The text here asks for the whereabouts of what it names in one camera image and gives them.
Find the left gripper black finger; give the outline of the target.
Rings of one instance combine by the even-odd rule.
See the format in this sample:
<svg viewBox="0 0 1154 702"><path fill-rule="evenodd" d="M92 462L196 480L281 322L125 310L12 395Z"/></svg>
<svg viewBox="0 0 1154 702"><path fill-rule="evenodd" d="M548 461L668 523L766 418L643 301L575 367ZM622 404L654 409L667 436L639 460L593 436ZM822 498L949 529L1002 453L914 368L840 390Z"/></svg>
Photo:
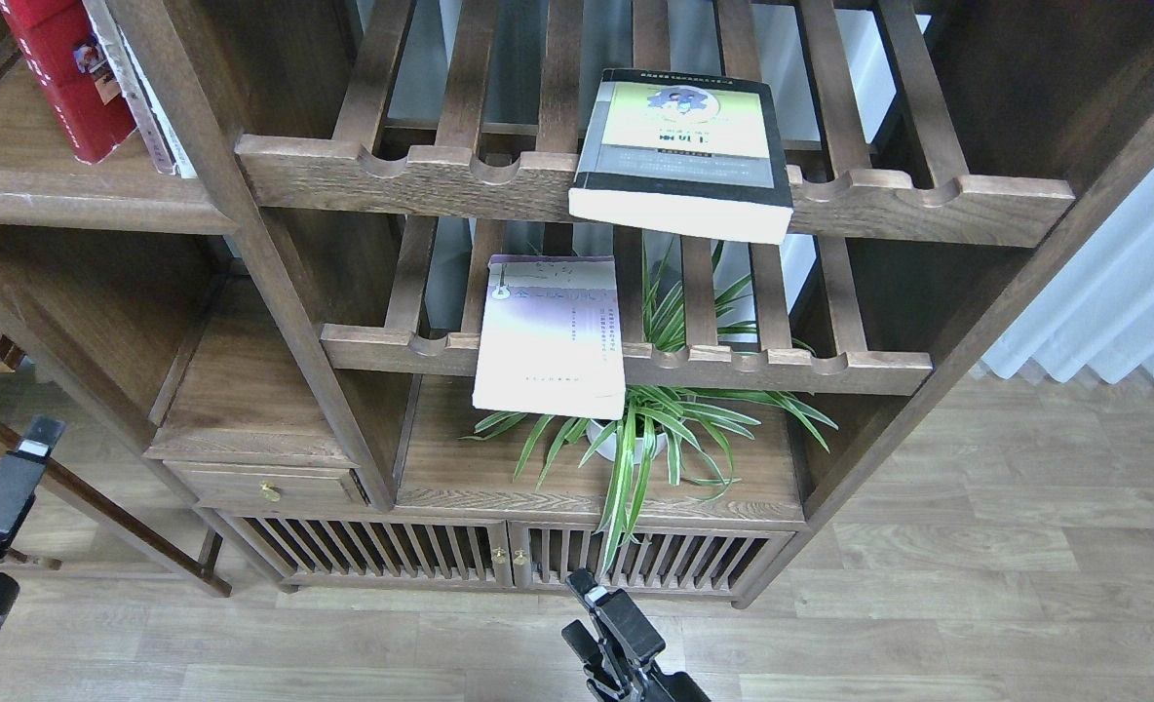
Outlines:
<svg viewBox="0 0 1154 702"><path fill-rule="evenodd" d="M63 435L65 423L47 416L35 416L15 449L0 460L0 547L12 545L13 537L30 507L33 490L42 483L52 450Z"/></svg>

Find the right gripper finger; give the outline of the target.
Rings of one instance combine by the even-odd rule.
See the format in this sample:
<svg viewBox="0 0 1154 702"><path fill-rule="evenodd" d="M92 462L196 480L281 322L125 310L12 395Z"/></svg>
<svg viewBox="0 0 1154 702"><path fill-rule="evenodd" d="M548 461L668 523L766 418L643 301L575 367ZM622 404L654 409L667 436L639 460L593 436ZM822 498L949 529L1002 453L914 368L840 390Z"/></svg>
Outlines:
<svg viewBox="0 0 1154 702"><path fill-rule="evenodd" d="M622 643L625 623L620 619L597 619L595 630L600 635L598 640L574 619L560 633L580 658L587 688L625 688L627 659Z"/></svg>

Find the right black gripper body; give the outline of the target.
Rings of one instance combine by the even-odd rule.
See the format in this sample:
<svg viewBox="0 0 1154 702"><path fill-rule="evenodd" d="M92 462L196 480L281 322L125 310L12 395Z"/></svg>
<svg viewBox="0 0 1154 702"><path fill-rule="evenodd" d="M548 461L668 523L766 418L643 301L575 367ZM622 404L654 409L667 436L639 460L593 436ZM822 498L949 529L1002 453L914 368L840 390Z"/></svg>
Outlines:
<svg viewBox="0 0 1154 702"><path fill-rule="evenodd" d="M683 671L664 674L655 662L604 658L587 663L587 688L595 701L711 701Z"/></svg>

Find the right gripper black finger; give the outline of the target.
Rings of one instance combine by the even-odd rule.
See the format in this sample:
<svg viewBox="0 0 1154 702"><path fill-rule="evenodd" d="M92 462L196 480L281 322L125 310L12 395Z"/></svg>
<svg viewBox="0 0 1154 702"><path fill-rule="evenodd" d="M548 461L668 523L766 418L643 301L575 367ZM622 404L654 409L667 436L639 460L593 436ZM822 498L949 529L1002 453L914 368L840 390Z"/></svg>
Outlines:
<svg viewBox="0 0 1154 702"><path fill-rule="evenodd" d="M642 610L634 603L630 593L622 588L609 591L607 588L595 582L594 574L589 569L577 569L565 578L569 591L577 597L577 600L587 610L591 621L597 619L620 619L625 626L625 634L622 634L625 659L636 666L647 666L649 662L654 662L657 654L664 652L665 640L654 626L649 622ZM598 640L599 632L592 635Z"/></svg>

